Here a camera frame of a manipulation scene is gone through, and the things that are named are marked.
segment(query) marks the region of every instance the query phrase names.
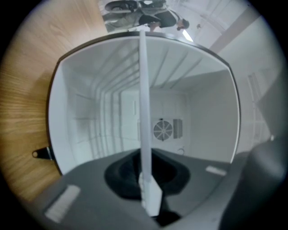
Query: wooden floor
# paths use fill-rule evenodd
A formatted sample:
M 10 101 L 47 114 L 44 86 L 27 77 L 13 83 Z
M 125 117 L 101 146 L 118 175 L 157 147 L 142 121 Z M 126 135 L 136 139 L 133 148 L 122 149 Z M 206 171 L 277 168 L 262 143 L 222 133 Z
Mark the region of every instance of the wooden floor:
M 46 100 L 57 60 L 107 34 L 97 0 L 50 0 L 19 28 L 0 67 L 0 167 L 11 190 L 32 200 L 60 175 L 32 158 L 48 146 Z

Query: fan vent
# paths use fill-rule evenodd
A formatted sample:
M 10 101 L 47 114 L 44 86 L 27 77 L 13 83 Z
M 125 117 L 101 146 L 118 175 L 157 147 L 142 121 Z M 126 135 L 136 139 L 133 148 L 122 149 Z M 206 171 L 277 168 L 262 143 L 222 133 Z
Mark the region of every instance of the fan vent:
M 165 141 L 172 135 L 172 125 L 165 120 L 159 121 L 153 129 L 154 136 L 160 140 Z

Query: white rod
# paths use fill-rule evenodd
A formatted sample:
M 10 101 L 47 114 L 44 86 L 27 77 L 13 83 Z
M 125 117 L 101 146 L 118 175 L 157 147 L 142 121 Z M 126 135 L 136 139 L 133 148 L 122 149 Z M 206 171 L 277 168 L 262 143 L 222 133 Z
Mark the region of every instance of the white rod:
M 150 94 L 146 37 L 143 30 L 140 31 L 139 41 L 139 70 L 140 70 L 140 140 L 141 140 L 141 165 L 143 181 L 151 181 L 151 121 L 150 121 Z M 144 188 L 145 196 L 149 193 Z

